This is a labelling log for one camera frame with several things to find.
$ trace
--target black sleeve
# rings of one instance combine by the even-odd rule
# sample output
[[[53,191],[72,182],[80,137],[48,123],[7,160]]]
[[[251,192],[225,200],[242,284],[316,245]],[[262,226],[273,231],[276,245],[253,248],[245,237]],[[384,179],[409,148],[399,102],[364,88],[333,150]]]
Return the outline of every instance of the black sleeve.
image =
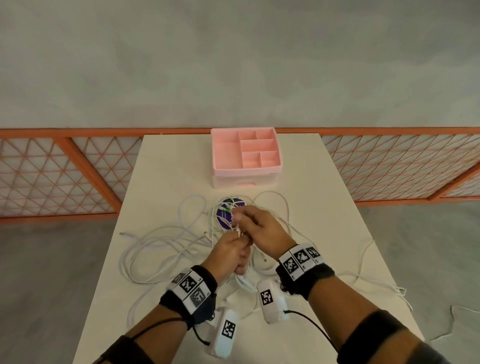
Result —
[[[407,364],[451,364],[442,355],[439,354],[429,344],[422,342],[419,344],[412,355],[409,357]]]

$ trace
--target pink storage box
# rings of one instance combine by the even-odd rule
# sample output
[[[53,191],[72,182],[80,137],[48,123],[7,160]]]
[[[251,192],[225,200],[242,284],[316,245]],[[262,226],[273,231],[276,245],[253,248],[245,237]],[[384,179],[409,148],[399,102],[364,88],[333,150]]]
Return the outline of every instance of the pink storage box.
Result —
[[[214,188],[275,183],[282,156],[274,128],[212,129]]]

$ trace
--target hand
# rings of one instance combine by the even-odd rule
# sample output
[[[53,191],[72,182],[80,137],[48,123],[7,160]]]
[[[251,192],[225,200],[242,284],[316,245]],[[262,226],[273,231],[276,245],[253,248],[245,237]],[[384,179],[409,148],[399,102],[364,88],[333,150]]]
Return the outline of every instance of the hand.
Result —
[[[232,273],[243,275],[247,270],[251,244],[248,235],[238,237],[238,232],[228,231],[223,234],[210,255],[200,265],[212,273],[218,284]]]
[[[258,248],[275,260],[297,245],[268,211],[255,206],[241,206],[234,208],[232,214],[233,224],[248,232]]]

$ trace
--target orange metal frame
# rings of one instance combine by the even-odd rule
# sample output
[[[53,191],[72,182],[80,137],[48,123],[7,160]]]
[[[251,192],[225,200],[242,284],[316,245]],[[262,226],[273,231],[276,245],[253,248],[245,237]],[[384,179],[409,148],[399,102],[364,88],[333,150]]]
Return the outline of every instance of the orange metal frame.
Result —
[[[319,135],[403,135],[403,134],[480,134],[480,127],[453,127],[453,128],[276,128],[277,133],[318,133]],[[83,220],[89,218],[114,218],[121,209],[121,201],[105,183],[81,150],[73,142],[74,137],[143,137],[147,134],[209,134],[210,128],[129,128],[129,129],[0,129],[0,139],[13,138],[51,138],[79,171],[98,190],[104,199],[111,205],[115,213],[0,218],[0,223],[26,221],[59,221]],[[427,204],[438,202],[456,202],[466,200],[480,200],[480,196],[473,197],[445,197],[466,181],[480,173],[480,162],[460,174],[453,181],[424,199],[361,201],[357,206],[383,206],[405,204]]]

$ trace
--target table surface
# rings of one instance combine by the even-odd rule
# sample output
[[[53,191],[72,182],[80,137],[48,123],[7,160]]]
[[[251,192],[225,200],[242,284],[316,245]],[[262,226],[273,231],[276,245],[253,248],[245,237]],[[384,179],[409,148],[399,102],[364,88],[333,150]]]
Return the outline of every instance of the table surface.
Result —
[[[210,135],[145,136],[73,364],[93,362],[127,330],[128,310],[147,288],[128,282],[120,274],[119,258],[132,241],[119,233],[142,236],[158,226],[177,224],[179,204],[190,195],[202,195],[208,202],[207,208],[211,208],[222,196],[241,194],[255,197],[262,191],[277,191],[288,201],[292,225],[315,242],[326,262],[337,273],[346,270],[358,272],[361,255],[372,237],[320,136],[280,134],[278,140],[283,170],[277,185],[215,190],[211,186]],[[286,214],[283,201],[275,194],[264,194],[257,203],[281,216]],[[185,224],[188,224],[201,210],[202,202],[191,199],[186,205],[182,215],[185,216]],[[207,217],[200,218],[192,230],[201,235],[207,230],[207,224]],[[139,272],[152,272],[158,266],[158,259],[171,254],[167,250],[156,249],[146,254]],[[371,279],[395,283],[375,244],[366,251],[361,272]],[[158,303],[165,287],[166,283],[160,283],[146,295],[137,309],[136,322]],[[362,281],[356,282],[355,287],[423,338],[400,297],[386,288]],[[287,303],[289,309],[314,318],[311,308],[302,298],[291,297]],[[238,330],[227,362],[336,362],[335,350],[312,324],[300,316],[291,315],[288,321],[268,325],[259,310],[241,320]],[[189,331],[174,362],[193,361],[218,363],[218,359],[204,353],[203,345]]]

